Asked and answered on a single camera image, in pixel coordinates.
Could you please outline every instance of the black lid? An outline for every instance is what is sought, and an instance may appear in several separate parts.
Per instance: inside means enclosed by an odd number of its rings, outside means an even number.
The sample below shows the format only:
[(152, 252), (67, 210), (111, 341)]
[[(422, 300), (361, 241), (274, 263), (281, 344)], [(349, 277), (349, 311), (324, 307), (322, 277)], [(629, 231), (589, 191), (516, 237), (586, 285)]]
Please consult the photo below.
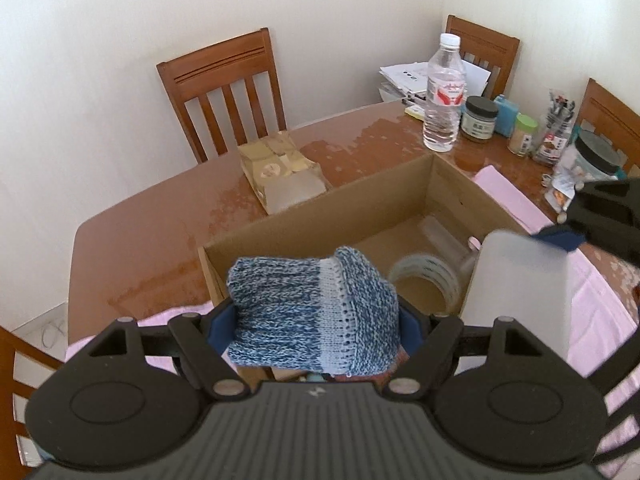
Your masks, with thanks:
[(620, 168), (620, 156), (602, 137), (582, 130), (575, 139), (575, 147), (589, 164), (601, 172), (613, 175)]
[(466, 109), (487, 119), (493, 119), (498, 115), (498, 106), (491, 99), (479, 95), (472, 95), (466, 99)]

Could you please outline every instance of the bottle label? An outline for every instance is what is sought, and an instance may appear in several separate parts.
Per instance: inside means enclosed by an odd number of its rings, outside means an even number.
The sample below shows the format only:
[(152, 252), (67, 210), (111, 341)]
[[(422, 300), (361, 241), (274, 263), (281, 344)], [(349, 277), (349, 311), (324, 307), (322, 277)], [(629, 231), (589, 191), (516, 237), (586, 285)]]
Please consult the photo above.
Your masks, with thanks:
[(495, 123), (489, 121), (479, 121), (468, 114), (462, 115), (461, 128), (467, 135), (476, 139), (486, 140), (494, 134)]
[(427, 98), (440, 106), (460, 106), (465, 94), (464, 80), (436, 81), (432, 78), (427, 82)]
[(564, 137), (558, 137), (553, 132), (547, 132), (538, 148), (538, 154), (544, 156), (550, 162), (559, 160), (566, 143), (567, 139)]

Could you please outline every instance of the table surface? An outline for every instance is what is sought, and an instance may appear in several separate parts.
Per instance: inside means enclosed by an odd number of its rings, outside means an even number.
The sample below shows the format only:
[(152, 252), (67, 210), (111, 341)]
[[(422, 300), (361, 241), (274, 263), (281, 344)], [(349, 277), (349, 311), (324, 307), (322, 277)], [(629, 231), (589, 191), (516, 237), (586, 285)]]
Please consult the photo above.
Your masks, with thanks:
[[(334, 186), (393, 167), (424, 153), (422, 123), (399, 102), (371, 105), (292, 131), (300, 151), (320, 163)], [(464, 138), (440, 154), (472, 176), (494, 165), (549, 218), (543, 173), (550, 168), (508, 152), (507, 139), (479, 144)], [(209, 300), (197, 249), (212, 236), (265, 216), (229, 152), (107, 209), (76, 233), (68, 302), (73, 343), (114, 318), (137, 319)], [(638, 320), (632, 287), (637, 271), (591, 246), (581, 248), (626, 309)]]

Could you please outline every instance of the knitted sock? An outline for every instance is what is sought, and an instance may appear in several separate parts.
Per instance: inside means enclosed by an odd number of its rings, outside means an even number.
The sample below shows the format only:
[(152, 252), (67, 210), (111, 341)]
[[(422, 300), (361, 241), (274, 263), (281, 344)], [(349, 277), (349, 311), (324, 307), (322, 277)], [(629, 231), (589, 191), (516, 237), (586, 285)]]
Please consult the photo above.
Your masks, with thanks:
[(238, 313), (228, 355), (238, 365), (366, 376), (398, 354), (396, 291), (356, 249), (240, 258), (226, 285)]

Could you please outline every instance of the open cardboard box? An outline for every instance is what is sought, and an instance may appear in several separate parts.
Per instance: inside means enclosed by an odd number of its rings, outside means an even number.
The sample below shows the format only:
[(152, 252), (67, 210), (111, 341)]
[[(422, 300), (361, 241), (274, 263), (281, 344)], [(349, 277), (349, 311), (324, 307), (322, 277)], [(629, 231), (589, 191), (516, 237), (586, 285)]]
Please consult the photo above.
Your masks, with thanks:
[[(437, 253), (419, 222), (433, 214), (466, 245), (491, 231), (524, 233), (480, 187), (434, 153), (330, 190), (274, 216), (221, 235), (198, 250), (213, 304), (227, 297), (228, 270), (240, 256), (327, 257), (353, 246), (387, 275), (408, 254)], [(442, 312), (444, 298), (426, 280), (396, 283), (398, 294), (425, 312)], [(463, 290), (458, 310), (463, 303)], [(268, 377), (258, 368), (239, 369), (255, 385)]]

